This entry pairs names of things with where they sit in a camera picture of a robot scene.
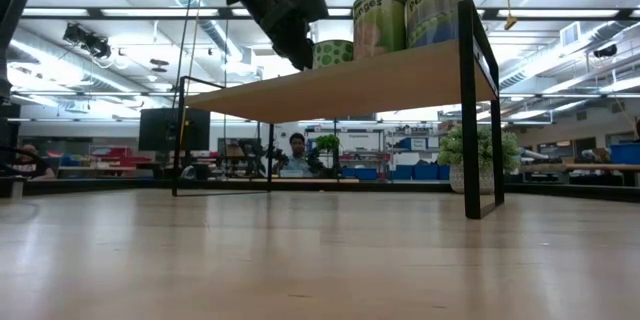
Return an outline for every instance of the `white pot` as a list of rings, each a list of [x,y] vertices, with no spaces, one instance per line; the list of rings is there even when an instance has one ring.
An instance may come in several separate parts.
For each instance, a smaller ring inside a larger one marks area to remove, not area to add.
[[[451,165],[449,173],[451,188],[458,194],[464,194],[464,167],[462,165]],[[493,194],[495,191],[493,182],[493,168],[480,171],[480,194]]]

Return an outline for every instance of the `monitor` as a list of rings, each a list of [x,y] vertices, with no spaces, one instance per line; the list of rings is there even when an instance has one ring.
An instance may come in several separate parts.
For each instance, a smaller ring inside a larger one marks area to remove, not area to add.
[[[138,150],[173,151],[178,132],[178,109],[145,109],[140,115]],[[186,109],[184,136],[181,150],[209,150],[211,113],[206,110]]]

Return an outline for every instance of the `table top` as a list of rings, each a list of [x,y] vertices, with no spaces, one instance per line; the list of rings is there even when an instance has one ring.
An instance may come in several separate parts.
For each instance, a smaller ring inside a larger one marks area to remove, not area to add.
[[[460,103],[458,40],[187,97],[191,108],[276,124]],[[475,66],[477,101],[496,98]]]

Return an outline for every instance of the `green can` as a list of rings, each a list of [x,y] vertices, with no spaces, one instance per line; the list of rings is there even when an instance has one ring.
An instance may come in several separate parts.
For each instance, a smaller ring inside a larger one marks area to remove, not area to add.
[[[353,5],[354,59],[406,48],[406,0],[356,0]]]
[[[353,43],[346,40],[327,40],[313,46],[313,68],[319,69],[353,60]]]

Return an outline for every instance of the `potted plant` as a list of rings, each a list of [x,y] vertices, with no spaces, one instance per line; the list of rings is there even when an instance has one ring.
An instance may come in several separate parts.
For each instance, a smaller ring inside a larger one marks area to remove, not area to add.
[[[504,170],[513,171],[518,167],[515,158],[520,153],[516,135],[502,133],[502,163]],[[451,188],[457,193],[464,193],[464,168],[462,164],[462,126],[457,126],[440,139],[438,164],[450,165],[449,180]],[[480,171],[480,193],[491,194],[493,182],[493,146],[491,145],[491,129],[488,126],[478,127],[478,167]]]
[[[310,171],[314,174],[321,174],[325,177],[336,177],[340,172],[340,157],[339,157],[339,148],[340,148],[340,138],[335,135],[325,135],[316,138],[316,147],[308,154],[308,163],[310,165]],[[326,152],[327,155],[331,155],[333,157],[333,166],[331,169],[324,169],[324,165],[320,161],[321,153]]]

